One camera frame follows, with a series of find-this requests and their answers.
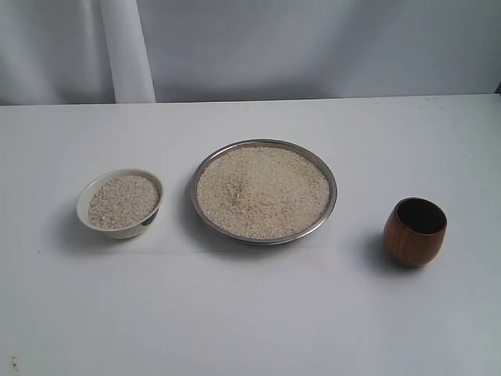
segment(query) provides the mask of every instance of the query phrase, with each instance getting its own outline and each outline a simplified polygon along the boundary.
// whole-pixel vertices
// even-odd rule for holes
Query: white ceramic bowl
[[[158,201],[158,204],[155,207],[155,209],[153,209],[151,213],[147,215],[147,217],[142,219],[141,222],[133,223],[130,226],[123,227],[121,229],[101,229],[99,227],[91,225],[91,223],[88,220],[88,207],[91,199],[94,197],[96,192],[110,180],[126,175],[142,176],[143,178],[146,178],[150,182],[155,184],[155,186],[158,189],[158,193],[160,194],[160,200]],[[86,225],[89,229],[95,230],[113,239],[127,239],[129,237],[135,237],[140,233],[143,233],[150,227],[151,223],[155,220],[155,217],[157,217],[158,209],[162,203],[163,198],[164,198],[164,188],[162,186],[162,182],[154,174],[144,170],[126,168],[123,170],[108,172],[107,174],[100,176],[92,183],[90,183],[88,186],[86,186],[85,189],[80,194],[80,197],[78,198],[77,215],[78,218],[81,220],[81,222],[84,225]]]

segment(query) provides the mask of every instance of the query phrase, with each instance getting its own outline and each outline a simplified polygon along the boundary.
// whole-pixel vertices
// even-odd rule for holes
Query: curtain fold
[[[101,0],[117,103],[155,103],[136,0]]]

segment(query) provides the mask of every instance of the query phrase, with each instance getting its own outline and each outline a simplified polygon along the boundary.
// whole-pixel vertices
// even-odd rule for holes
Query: white rice grain
[[[325,211],[329,183],[310,161],[290,150],[242,147],[211,162],[197,200],[220,228],[247,238],[299,233]]]

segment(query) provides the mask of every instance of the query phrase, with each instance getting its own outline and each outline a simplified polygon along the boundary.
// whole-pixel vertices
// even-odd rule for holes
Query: bowl rim
[[[83,219],[80,216],[80,211],[78,210],[78,208],[81,205],[84,204],[84,202],[83,202],[84,201],[84,194],[88,190],[90,190],[91,188],[93,188],[94,185],[99,184],[100,182],[102,182],[103,180],[105,180],[106,178],[108,178],[110,175],[116,175],[116,174],[118,174],[117,178],[121,177],[121,176],[127,176],[127,175],[142,176],[142,177],[148,179],[150,182],[154,183],[155,186],[157,186],[158,193],[160,194],[160,198],[158,200],[158,203],[155,206],[155,208],[146,217],[144,217],[143,219],[141,219],[138,222],[132,223],[129,226],[120,227],[120,228],[117,228],[117,229],[106,229],[106,228],[102,228],[102,227],[93,226],[89,222],[88,219]],[[89,229],[100,231],[100,232],[103,232],[103,233],[110,233],[110,232],[117,232],[117,231],[122,231],[122,230],[129,230],[129,229],[131,229],[133,227],[136,227],[137,225],[140,225],[141,223],[143,223],[144,221],[146,221],[147,219],[149,219],[152,215],[154,215],[158,211],[160,205],[162,204],[163,199],[164,199],[164,184],[162,183],[162,181],[160,180],[160,178],[158,176],[154,175],[152,172],[149,172],[147,170],[143,170],[141,168],[120,168],[118,170],[109,171],[106,174],[98,176],[97,178],[95,178],[94,180],[92,180],[80,192],[80,195],[78,196],[78,200],[77,200],[77,217],[78,217],[78,219],[80,219],[80,222],[82,222],[84,225],[86,225]]]
[[[323,173],[324,177],[329,183],[329,200],[327,201],[326,208],[323,211],[322,215],[306,229],[298,233],[293,233],[292,235],[289,235],[287,237],[278,237],[275,239],[255,239],[250,237],[241,237],[239,235],[230,233],[229,231],[226,231],[221,227],[217,226],[202,211],[202,208],[200,207],[197,199],[197,185],[200,177],[205,171],[205,168],[207,168],[207,166],[210,163],[212,163],[222,155],[228,153],[230,150],[236,150],[241,147],[253,147],[253,146],[275,147],[278,149],[293,151],[296,154],[299,154],[302,157],[306,158],[308,161],[312,162],[321,171],[321,173]],[[336,184],[336,179],[334,178],[333,173],[330,171],[329,166],[327,166],[327,164],[322,159],[320,159],[310,150],[305,149],[302,146],[298,146],[294,143],[289,143],[287,141],[282,141],[277,139],[247,139],[244,141],[238,141],[236,143],[230,143],[229,145],[226,145],[221,149],[216,150],[214,153],[206,157],[202,161],[202,163],[200,163],[195,173],[193,174],[190,186],[190,193],[191,193],[191,200],[193,202],[193,206],[195,208],[196,213],[213,230],[233,240],[239,241],[240,243],[254,244],[254,245],[275,245],[275,244],[288,243],[290,241],[300,239],[312,233],[313,231],[317,230],[329,218],[330,214],[334,210],[334,206],[336,205],[337,201],[337,184]]]

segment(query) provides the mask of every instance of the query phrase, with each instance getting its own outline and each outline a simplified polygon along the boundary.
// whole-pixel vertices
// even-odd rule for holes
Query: rice
[[[276,239],[319,219],[329,200],[329,183],[312,162],[293,151],[242,147],[206,167],[196,196],[202,212],[229,233]]]
[[[148,179],[120,176],[96,192],[88,207],[88,220],[101,229],[120,229],[141,222],[159,200],[157,187]]]

